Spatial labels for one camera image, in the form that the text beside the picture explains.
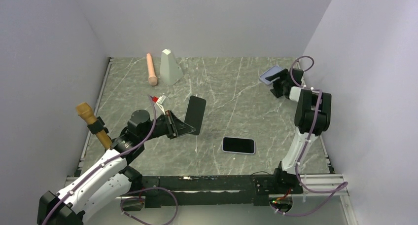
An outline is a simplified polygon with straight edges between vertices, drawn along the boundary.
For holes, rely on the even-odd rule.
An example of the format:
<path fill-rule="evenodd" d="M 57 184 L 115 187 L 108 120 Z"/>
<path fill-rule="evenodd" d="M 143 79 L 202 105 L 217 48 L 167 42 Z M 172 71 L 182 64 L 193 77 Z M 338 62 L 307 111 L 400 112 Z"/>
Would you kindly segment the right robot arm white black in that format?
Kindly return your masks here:
<path fill-rule="evenodd" d="M 274 171 L 272 187 L 278 193 L 300 189 L 295 167 L 304 160 L 311 145 L 328 130 L 331 122 L 330 93 L 320 94 L 302 87 L 302 70 L 287 70 L 273 66 L 260 76 L 276 97 L 285 97 L 297 103 L 294 116 L 295 135 L 287 155 Z"/>

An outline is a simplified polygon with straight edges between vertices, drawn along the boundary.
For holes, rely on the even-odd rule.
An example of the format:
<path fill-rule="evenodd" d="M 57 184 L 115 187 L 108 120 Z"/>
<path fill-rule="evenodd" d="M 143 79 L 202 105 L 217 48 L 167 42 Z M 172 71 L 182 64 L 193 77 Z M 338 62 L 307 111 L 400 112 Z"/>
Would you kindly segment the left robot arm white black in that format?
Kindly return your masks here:
<path fill-rule="evenodd" d="M 40 198 L 37 224 L 82 225 L 114 198 L 138 194 L 142 175 L 129 164 L 144 151 L 144 142 L 161 136 L 173 139 L 195 130 L 170 110 L 154 120 L 146 110 L 133 112 L 101 159 L 70 185 Z"/>

